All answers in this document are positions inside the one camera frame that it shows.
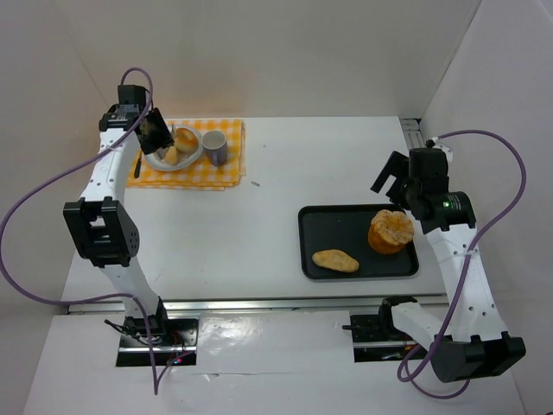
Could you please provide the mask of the triangular bread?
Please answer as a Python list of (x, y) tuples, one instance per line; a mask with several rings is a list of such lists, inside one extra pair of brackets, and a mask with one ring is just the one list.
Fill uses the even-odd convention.
[(174, 146), (171, 146), (168, 148), (167, 152), (165, 153), (165, 156), (163, 158), (163, 161), (169, 165), (175, 166), (178, 164), (181, 160), (181, 155), (178, 149)]

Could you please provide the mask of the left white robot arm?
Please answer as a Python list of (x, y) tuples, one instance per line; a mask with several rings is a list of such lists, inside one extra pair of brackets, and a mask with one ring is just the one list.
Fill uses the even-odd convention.
[(140, 235), (124, 208), (124, 192), (136, 153), (166, 150), (174, 140), (145, 87), (118, 86), (118, 102), (99, 121), (100, 148), (106, 150), (77, 201), (63, 216), (81, 258), (89, 260), (123, 294), (124, 330), (129, 335), (165, 336), (168, 316), (138, 263)]

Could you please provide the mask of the metal tongs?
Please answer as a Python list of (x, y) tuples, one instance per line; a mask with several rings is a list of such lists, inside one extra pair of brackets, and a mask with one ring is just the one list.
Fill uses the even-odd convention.
[(162, 161), (163, 161), (163, 158), (164, 158), (165, 153), (167, 152), (168, 148), (171, 147), (171, 146), (175, 147), (175, 133), (176, 133), (176, 130), (175, 130), (175, 127), (173, 125), (171, 125), (169, 132), (170, 132), (169, 141), (166, 144), (164, 144), (159, 150), (156, 151), (156, 157), (159, 160), (162, 160)]

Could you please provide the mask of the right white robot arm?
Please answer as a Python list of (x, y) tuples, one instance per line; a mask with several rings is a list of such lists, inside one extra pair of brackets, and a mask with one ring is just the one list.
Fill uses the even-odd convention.
[(472, 204), (448, 189), (448, 158), (443, 150), (419, 148), (405, 156), (391, 153), (371, 189), (379, 192), (395, 179), (386, 195), (419, 221), (437, 258), (449, 309), (443, 319), (413, 297), (388, 297), (379, 317), (390, 332), (406, 334), (425, 350), (443, 383), (499, 376), (525, 356), (520, 337), (509, 334), (480, 259)]

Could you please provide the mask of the ring donut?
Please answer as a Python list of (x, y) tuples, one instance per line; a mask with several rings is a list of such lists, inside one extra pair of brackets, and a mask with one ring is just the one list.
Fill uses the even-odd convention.
[(177, 128), (172, 131), (172, 135), (175, 147), (178, 151), (185, 154), (191, 154), (198, 149), (198, 138), (188, 128)]

